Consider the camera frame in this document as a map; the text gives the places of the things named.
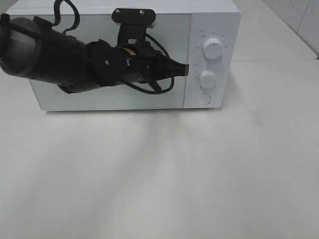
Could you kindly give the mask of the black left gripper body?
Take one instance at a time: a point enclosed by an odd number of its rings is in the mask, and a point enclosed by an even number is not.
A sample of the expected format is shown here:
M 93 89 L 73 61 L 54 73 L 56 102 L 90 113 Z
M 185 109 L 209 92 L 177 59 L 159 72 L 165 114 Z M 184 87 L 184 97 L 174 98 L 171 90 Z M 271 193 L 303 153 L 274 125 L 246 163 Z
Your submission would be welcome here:
M 90 73 L 102 86 L 120 85 L 117 78 L 130 83 L 146 83 L 148 79 L 158 81 L 171 76 L 167 57 L 157 50 L 154 57 L 147 58 L 135 50 L 112 47 L 99 40 L 87 44 L 87 53 L 96 65 L 104 69 L 90 67 Z

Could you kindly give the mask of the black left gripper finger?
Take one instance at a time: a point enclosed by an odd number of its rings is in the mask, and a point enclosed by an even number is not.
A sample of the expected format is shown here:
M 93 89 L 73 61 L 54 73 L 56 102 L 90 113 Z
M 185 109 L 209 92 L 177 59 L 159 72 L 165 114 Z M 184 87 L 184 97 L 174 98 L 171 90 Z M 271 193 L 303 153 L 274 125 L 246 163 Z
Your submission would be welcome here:
M 182 64 L 175 60 L 170 60 L 170 73 L 171 77 L 186 77 L 188 76 L 189 72 L 189 65 L 188 64 Z

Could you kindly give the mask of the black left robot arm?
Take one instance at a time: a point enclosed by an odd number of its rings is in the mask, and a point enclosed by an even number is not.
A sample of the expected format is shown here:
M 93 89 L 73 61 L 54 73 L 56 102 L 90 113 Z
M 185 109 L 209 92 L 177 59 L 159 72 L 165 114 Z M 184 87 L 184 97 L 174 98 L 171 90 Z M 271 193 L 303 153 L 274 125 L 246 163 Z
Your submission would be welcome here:
M 8 75 L 56 85 L 67 94 L 126 85 L 166 93 L 160 80 L 188 75 L 189 66 L 170 58 L 145 25 L 122 23 L 118 43 L 84 43 L 53 29 L 41 17 L 0 16 L 0 67 Z

